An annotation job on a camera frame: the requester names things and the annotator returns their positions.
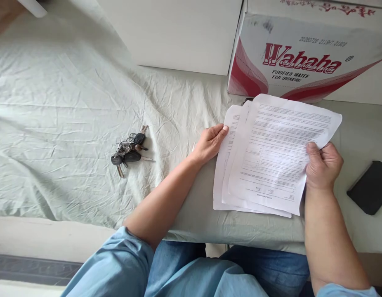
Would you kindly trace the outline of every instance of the person's left hand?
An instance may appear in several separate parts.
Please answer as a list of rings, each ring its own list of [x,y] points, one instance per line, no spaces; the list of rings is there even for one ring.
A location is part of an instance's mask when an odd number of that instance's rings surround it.
[[[190,154],[190,157],[195,159],[201,164],[207,163],[219,152],[220,145],[223,142],[224,137],[229,130],[228,126],[224,124],[218,124],[213,127],[205,129],[196,144],[194,151]]]

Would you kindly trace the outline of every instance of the person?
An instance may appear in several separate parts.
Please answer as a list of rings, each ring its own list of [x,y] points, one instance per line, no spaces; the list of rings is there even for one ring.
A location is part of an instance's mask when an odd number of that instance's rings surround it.
[[[334,181],[342,158],[332,143],[306,147],[307,256],[233,246],[206,258],[205,244],[162,240],[201,167],[217,155],[228,127],[202,132],[195,150],[156,187],[91,256],[62,296],[289,296],[309,277],[316,295],[378,296],[347,233]]]

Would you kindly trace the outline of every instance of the black phone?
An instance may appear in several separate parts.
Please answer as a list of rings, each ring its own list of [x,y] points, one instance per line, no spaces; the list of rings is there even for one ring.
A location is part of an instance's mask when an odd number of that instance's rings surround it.
[[[382,162],[373,161],[347,194],[366,214],[375,215],[382,206]]]

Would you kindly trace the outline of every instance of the forearm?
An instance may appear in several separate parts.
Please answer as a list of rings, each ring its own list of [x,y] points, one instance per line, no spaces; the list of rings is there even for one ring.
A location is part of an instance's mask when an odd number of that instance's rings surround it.
[[[124,221],[124,226],[156,249],[173,225],[202,163],[192,156],[183,160]]]
[[[331,190],[307,188],[305,247],[315,294],[327,283],[359,290],[370,287]]]

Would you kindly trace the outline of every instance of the paper sheet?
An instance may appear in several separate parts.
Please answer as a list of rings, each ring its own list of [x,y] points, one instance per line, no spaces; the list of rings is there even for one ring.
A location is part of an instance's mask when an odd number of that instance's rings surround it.
[[[250,106],[250,101],[246,102],[247,105],[245,108],[248,109]],[[220,151],[217,155],[217,161],[216,161],[216,170],[215,170],[215,180],[213,184],[213,209],[214,210],[236,210],[236,211],[243,211],[243,212],[255,212],[255,213],[262,213],[254,210],[245,209],[243,207],[237,207],[232,206],[228,204],[224,204],[221,201],[222,197],[222,186],[223,186],[223,179],[224,179],[224,172],[226,170],[226,165],[228,161],[228,157],[231,152],[233,140],[236,133],[236,128],[238,126],[239,117],[241,114],[242,107],[239,105],[232,105],[225,115],[225,121],[224,125],[227,125],[229,127],[229,131],[227,136],[224,138]]]
[[[216,170],[215,170],[215,181],[213,186],[213,209],[215,210],[237,210],[244,212],[254,212],[254,213],[272,213],[276,215],[281,215],[284,217],[291,217],[291,214],[281,210],[275,210],[270,207],[259,205],[250,201],[239,199],[235,196],[229,195],[228,193],[228,179],[229,171],[231,170],[232,163],[229,162],[231,156],[231,150],[236,137],[237,127],[239,125],[239,119],[243,118],[244,123],[247,118],[247,114],[251,105],[251,101],[245,102],[243,107],[238,105],[232,105],[225,116],[224,124],[229,127],[228,135],[223,140],[220,151],[217,156]],[[223,182],[224,174],[226,174],[227,179]],[[232,198],[232,202],[235,201],[236,204],[227,204],[222,202],[222,198],[225,196]]]
[[[306,146],[325,146],[342,121],[338,113],[265,94],[257,96],[240,133],[229,177],[238,198],[299,215]]]

